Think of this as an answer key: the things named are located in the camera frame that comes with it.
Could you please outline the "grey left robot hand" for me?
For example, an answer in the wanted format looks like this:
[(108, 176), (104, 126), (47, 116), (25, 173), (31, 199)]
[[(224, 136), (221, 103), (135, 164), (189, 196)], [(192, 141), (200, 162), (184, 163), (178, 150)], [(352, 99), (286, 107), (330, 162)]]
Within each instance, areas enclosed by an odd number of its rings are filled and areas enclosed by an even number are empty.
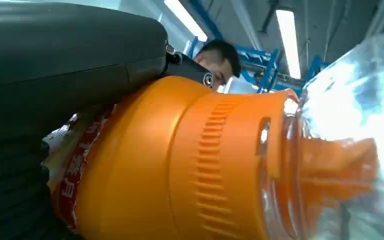
[(0, 142), (42, 138), (87, 106), (146, 82), (212, 74), (157, 20), (61, 2), (0, 1)]

